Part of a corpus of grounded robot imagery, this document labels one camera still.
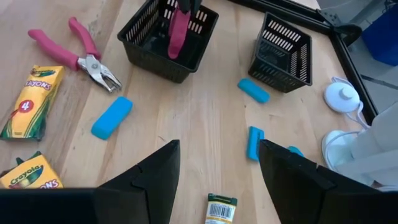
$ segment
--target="crayon box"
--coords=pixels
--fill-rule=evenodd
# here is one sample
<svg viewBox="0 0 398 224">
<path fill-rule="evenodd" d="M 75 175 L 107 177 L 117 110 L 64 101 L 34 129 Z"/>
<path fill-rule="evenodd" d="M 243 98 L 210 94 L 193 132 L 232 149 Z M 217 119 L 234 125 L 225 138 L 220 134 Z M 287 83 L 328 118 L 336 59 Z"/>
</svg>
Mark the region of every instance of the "crayon box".
<svg viewBox="0 0 398 224">
<path fill-rule="evenodd" d="M 45 119 L 58 92 L 64 71 L 62 66 L 33 66 L 14 105 L 14 111 L 0 132 L 0 139 L 39 141 L 43 138 Z"/>
<path fill-rule="evenodd" d="M 7 189 L 57 189 L 63 188 L 59 176 L 45 157 L 37 153 L 27 161 L 6 172 L 0 183 Z"/>
</svg>

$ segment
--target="black plastic basket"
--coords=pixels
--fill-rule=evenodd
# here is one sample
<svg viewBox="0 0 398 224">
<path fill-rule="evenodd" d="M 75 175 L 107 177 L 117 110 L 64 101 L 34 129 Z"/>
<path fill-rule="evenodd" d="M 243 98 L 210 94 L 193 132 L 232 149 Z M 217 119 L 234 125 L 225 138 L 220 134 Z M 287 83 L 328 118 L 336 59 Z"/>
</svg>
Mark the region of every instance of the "black plastic basket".
<svg viewBox="0 0 398 224">
<path fill-rule="evenodd" d="M 161 77 L 181 83 L 198 70 L 218 14 L 205 6 L 191 16 L 184 45 L 176 59 L 167 49 L 170 19 L 177 0 L 148 0 L 118 34 L 129 61 Z"/>
<path fill-rule="evenodd" d="M 311 52 L 309 35 L 267 12 L 257 37 L 249 75 L 284 93 L 310 86 Z"/>
</svg>

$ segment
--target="crayola logo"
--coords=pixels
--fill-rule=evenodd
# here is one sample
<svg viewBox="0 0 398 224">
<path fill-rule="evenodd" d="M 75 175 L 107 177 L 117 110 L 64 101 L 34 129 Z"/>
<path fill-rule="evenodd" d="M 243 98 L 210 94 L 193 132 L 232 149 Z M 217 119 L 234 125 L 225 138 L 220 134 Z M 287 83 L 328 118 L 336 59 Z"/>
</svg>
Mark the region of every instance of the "crayola logo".
<svg viewBox="0 0 398 224">
<path fill-rule="evenodd" d="M 35 76 L 35 77 L 46 77 L 49 75 L 53 75 L 55 73 L 54 70 L 44 70 L 44 71 L 37 71 L 35 68 L 33 68 L 30 71 L 30 74 Z"/>
<path fill-rule="evenodd" d="M 33 184 L 43 173 L 44 166 L 35 166 L 11 180 L 10 189 L 24 189 Z"/>
</svg>

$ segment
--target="barcode label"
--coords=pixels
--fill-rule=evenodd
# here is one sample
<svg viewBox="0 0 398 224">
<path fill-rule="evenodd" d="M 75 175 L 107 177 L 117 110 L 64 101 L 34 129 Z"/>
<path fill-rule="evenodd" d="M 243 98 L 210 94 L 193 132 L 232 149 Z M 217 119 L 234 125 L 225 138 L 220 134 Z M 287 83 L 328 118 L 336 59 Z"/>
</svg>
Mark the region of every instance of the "barcode label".
<svg viewBox="0 0 398 224">
<path fill-rule="evenodd" d="M 207 208 L 207 218 L 217 218 L 225 223 L 231 223 L 234 218 L 235 206 L 210 202 Z"/>
</svg>

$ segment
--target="wooden table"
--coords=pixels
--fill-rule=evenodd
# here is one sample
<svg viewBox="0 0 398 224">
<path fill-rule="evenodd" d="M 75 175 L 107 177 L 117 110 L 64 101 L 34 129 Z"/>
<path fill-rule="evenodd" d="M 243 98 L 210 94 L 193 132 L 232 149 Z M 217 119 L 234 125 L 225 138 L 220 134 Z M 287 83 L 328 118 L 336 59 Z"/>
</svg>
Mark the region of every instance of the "wooden table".
<svg viewBox="0 0 398 224">
<path fill-rule="evenodd" d="M 357 127 L 332 112 L 322 98 L 331 77 L 345 77 L 329 38 L 301 28 L 313 40 L 313 85 L 282 94 L 260 84 L 271 94 L 271 101 L 260 105 L 236 85 L 248 76 L 262 13 L 227 0 L 204 0 L 220 14 L 218 24 L 199 71 L 174 84 L 131 65 L 116 38 L 143 2 L 0 1 L 1 127 L 33 64 L 57 65 L 28 37 L 29 29 L 41 28 L 65 48 L 84 54 L 68 28 L 70 16 L 89 27 L 103 53 L 102 62 L 124 84 L 120 95 L 135 104 L 109 141 L 95 138 L 91 126 L 118 95 L 108 95 L 83 72 L 67 69 L 44 140 L 0 141 L 0 170 L 14 167 L 16 157 L 28 158 L 40 150 L 65 186 L 98 186 L 170 140 L 180 139 L 180 182 L 171 223 L 204 223 L 209 192 L 238 198 L 234 223 L 279 223 L 259 164 L 246 159 L 248 127 L 262 128 L 267 139 L 297 146 L 305 157 L 321 164 L 323 135 Z M 316 0 L 300 2 L 318 7 Z"/>
</svg>

